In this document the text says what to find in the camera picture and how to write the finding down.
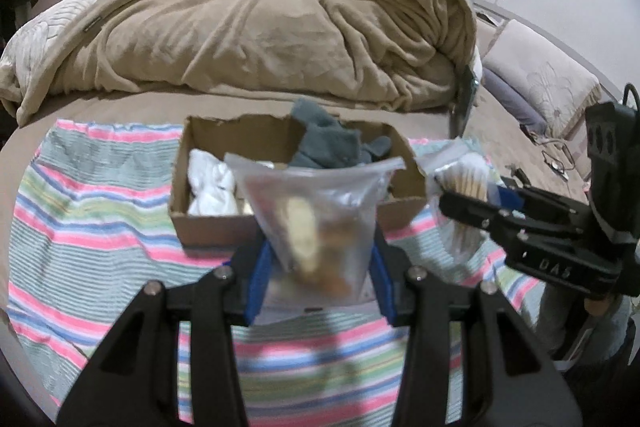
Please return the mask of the clear bag of cotton swabs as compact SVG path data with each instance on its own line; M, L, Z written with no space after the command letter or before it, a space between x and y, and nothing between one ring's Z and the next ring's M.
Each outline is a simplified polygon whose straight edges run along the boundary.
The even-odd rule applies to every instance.
M416 158L416 163L424 174L428 205L447 253L454 261L469 261L484 243L485 233L446 217L439 203L446 192L488 202L491 168L460 138L438 144Z

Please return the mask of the clear bag with snacks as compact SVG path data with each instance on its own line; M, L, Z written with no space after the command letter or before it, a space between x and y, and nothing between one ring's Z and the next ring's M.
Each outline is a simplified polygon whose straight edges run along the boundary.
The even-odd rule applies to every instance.
M231 153L224 161L276 257L257 323L319 311L371 313L378 204L405 161L341 169L268 167Z

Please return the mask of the white sock bundle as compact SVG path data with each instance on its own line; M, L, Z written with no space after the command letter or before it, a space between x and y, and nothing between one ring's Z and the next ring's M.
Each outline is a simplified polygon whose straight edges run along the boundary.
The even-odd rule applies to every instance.
M190 150L188 181L192 194L189 216L224 217L239 213L233 173L213 154L198 148Z

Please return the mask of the grey knit sock bundle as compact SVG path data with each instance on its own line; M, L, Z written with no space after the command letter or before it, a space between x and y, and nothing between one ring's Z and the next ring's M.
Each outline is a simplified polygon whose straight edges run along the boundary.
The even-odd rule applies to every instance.
M316 102L299 98L290 116L305 128L290 167L341 169L362 163L360 132L345 128Z

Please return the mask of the grey dotted sock bundle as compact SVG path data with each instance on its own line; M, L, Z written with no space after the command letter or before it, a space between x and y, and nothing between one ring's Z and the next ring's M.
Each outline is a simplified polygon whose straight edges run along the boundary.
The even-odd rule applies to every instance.
M361 143L358 157L359 165L369 165L385 159L392 148L392 140L387 135L381 135L374 140Z

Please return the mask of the beige bed mattress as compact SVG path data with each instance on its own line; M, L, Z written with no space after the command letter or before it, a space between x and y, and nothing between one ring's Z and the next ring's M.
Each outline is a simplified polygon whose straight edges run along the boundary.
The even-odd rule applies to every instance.
M27 164L44 135L59 119L99 124L181 124L186 117L232 119L244 114L285 116L291 101L247 100L196 94L194 92L73 93L50 96L26 127L15 131L1 149L1 306L8 302L9 237L13 207ZM486 90L480 87L464 135L480 146L501 174L515 165L524 169L534 185L572 199L586 199L585 182L576 171L564 181L542 159L542 148L534 145L518 122Z

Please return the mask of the grey embroidered cushion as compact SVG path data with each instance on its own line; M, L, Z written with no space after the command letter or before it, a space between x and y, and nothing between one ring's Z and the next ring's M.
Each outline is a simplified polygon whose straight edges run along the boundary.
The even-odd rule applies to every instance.
M483 64L544 117L555 138L567 136L601 98L597 76L517 20L497 31Z

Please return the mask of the brown cardboard box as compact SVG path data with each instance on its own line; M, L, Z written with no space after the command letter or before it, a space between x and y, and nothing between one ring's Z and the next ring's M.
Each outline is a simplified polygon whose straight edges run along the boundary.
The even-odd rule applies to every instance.
M386 136L390 157L406 164L390 180L378 223L385 232L405 228L426 205L425 181L409 142L390 124L344 120L363 142ZM264 162L287 164L305 129L291 117L243 115L231 120L186 118L172 176L169 217L178 239L188 247L232 247L248 241L257 223L232 173L224 163L228 153Z

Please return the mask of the striped colourful towel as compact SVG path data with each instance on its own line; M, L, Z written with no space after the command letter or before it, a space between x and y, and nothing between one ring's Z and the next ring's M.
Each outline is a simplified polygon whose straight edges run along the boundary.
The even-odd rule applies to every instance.
M54 403L145 282L190 283L227 259L183 248L169 218L181 135L61 119L18 173L8 315ZM390 425L407 333L375 305L238 327L233 342L252 425Z

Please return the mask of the beige fleece blanket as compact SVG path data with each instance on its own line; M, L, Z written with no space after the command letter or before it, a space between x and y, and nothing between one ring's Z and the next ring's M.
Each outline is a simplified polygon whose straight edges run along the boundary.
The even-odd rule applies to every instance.
M446 106L476 50L469 0L99 0L37 65L46 98L158 87L392 112Z

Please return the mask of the white patterned pillow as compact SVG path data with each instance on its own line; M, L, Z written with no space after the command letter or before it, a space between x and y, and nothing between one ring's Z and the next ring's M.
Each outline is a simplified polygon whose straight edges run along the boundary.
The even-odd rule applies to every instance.
M62 0L23 25L1 55L1 104L15 116L37 65L65 29L99 0Z

